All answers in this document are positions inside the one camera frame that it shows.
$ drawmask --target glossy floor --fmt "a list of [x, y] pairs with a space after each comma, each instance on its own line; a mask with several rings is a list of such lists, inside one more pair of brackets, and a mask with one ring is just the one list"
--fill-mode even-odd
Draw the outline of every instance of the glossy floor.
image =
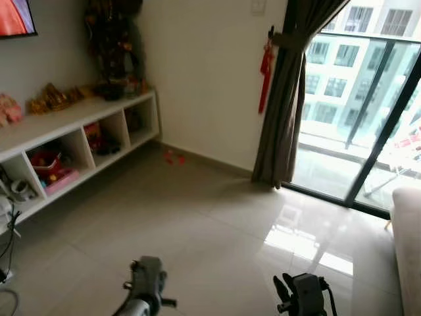
[[[112, 315], [130, 261], [157, 255], [169, 276], [164, 295], [179, 301], [161, 316], [277, 315], [272, 276], [304, 271], [325, 276], [340, 316], [397, 316], [384, 224], [144, 149], [22, 223], [7, 286], [20, 294], [17, 315]], [[0, 297], [1, 314], [11, 303]]]

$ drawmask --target apartment building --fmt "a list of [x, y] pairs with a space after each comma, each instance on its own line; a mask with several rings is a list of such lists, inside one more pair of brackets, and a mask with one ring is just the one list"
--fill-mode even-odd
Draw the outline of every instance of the apartment building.
[[[357, 128], [353, 143], [370, 147], [418, 55], [420, 17], [418, 0], [353, 0], [326, 25], [307, 49], [301, 132], [345, 142], [351, 130]], [[343, 35], [323, 35], [324, 32]], [[392, 47], [391, 53], [370, 101], [366, 102], [362, 120], [355, 127], [386, 45]], [[400, 125], [408, 126], [421, 117], [415, 102], [420, 95], [418, 87], [402, 115], [405, 124]]]

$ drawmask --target curtain tieback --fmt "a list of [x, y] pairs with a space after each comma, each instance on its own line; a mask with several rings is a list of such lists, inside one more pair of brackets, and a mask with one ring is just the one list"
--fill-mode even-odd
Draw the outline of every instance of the curtain tieback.
[[310, 40], [311, 38], [295, 30], [292, 34], [275, 33], [272, 43], [280, 48], [292, 49], [303, 53]]

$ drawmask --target light switch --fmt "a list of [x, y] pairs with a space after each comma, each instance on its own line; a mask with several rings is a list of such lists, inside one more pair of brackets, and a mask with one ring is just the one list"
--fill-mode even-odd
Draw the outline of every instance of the light switch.
[[264, 15], [266, 9], [266, 0], [251, 0], [251, 14]]

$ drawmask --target white shelf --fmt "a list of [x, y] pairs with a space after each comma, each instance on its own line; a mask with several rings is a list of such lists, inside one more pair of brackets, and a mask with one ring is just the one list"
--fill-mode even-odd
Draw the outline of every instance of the white shelf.
[[[148, 114], [142, 115], [145, 126], [137, 132], [128, 132], [124, 115], [124, 110], [128, 107], [136, 107], [142, 113]], [[87, 99], [63, 111], [25, 117], [19, 124], [0, 129], [0, 163], [13, 180], [21, 178], [28, 181], [38, 194], [36, 199], [16, 206], [22, 212], [17, 222], [27, 219], [135, 148], [157, 137], [157, 113], [155, 92], [151, 91], [134, 99], [113, 102], [99, 98]], [[119, 152], [106, 156], [91, 154], [84, 126], [96, 121], [120, 142]], [[62, 190], [48, 196], [26, 153], [57, 139], [71, 152], [73, 167], [78, 170], [79, 177]], [[6, 229], [6, 224], [0, 221], [0, 234]]]
[[0, 129], [0, 161], [117, 113], [123, 108], [149, 100], [156, 103], [154, 91], [134, 99], [119, 101], [86, 99], [63, 111], [25, 117], [21, 123]]

